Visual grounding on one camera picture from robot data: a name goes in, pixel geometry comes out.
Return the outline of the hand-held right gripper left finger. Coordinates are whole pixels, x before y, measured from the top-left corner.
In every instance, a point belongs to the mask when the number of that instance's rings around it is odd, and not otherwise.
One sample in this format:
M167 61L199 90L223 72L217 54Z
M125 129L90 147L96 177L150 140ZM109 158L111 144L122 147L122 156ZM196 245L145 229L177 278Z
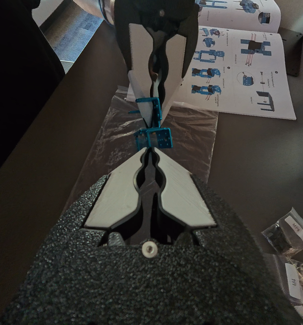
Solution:
M84 228L119 232L124 240L140 229L143 221L140 187L145 181L148 159L148 148L142 148L110 173Z

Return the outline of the pile of small screw bags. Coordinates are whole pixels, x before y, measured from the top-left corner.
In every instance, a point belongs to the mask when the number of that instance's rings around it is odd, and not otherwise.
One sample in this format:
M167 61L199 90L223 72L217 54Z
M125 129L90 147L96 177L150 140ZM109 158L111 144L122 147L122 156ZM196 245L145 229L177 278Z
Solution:
M294 258L303 250L303 219L292 208L262 234L276 251L265 254L264 260L287 299L303 317L303 263Z

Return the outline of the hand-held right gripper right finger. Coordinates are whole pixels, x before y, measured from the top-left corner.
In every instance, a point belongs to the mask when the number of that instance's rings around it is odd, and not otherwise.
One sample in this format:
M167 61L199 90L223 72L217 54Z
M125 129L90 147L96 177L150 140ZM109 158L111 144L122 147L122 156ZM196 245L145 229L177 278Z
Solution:
M183 232L216 227L192 174L157 148L152 148L152 163L158 193L157 225L174 241Z

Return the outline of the person's black clothing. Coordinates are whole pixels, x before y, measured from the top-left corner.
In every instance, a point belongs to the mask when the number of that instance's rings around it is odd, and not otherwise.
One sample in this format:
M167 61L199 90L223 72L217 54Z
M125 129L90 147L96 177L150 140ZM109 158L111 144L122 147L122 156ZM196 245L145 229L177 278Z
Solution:
M65 76L32 18L39 4L0 0L0 167Z

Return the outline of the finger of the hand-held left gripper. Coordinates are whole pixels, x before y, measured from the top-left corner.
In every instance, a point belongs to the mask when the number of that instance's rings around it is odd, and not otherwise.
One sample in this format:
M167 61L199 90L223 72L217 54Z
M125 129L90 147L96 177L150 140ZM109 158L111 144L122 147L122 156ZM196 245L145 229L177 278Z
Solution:
M162 121L165 120L170 107L174 101L176 92L182 83L182 70L185 56L186 38L176 34L170 38L165 45L165 59L167 59L167 70L161 68L161 76L167 77L158 84L158 95L161 101Z
M149 98L152 86L149 59L153 52L153 38L140 24L130 23L129 33L132 59L129 81L136 99Z

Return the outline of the dark grey desk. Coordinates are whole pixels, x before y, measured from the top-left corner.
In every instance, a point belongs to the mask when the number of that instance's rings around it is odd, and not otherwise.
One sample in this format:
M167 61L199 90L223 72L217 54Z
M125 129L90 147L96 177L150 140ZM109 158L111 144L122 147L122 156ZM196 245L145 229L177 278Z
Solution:
M0 315L59 219L126 71L103 22L0 169ZM288 83L296 121L219 114L208 179L266 252L263 229L291 207L303 218L303 48Z

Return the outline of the white instruction booklet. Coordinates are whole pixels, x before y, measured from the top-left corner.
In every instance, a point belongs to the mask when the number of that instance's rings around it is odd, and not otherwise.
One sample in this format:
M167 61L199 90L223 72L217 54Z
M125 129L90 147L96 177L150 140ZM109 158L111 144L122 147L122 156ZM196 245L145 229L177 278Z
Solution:
M295 120L275 1L195 1L198 41L173 104L243 115ZM150 89L167 77L163 39Z

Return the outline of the blue metal bracket assembly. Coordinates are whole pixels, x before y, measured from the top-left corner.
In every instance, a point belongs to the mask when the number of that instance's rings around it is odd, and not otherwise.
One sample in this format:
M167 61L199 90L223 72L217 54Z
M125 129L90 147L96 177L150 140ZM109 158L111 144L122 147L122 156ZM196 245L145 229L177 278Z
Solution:
M161 128L162 112L159 98L139 98L135 102L150 102L153 105L152 127L140 129L133 134L136 140L137 150L140 151L143 147L172 148L173 142L170 128Z

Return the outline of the dark brown block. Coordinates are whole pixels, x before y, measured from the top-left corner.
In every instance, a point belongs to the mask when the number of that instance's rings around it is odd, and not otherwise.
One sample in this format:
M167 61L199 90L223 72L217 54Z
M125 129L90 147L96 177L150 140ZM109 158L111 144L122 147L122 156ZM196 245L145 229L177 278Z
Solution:
M284 45L287 75L297 77L300 72L303 34L282 27L279 27L278 33Z

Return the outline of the large clear plastic bag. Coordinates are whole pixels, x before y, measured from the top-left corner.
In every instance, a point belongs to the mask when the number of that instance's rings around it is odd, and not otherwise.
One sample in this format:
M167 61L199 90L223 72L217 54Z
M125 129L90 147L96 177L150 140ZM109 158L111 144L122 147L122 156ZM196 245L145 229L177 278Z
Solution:
M126 101L128 89L118 86L91 150L64 207L65 212L101 176L137 152L134 132L144 126L136 103ZM171 129L173 148L165 153L207 183L218 113L172 107L163 126Z

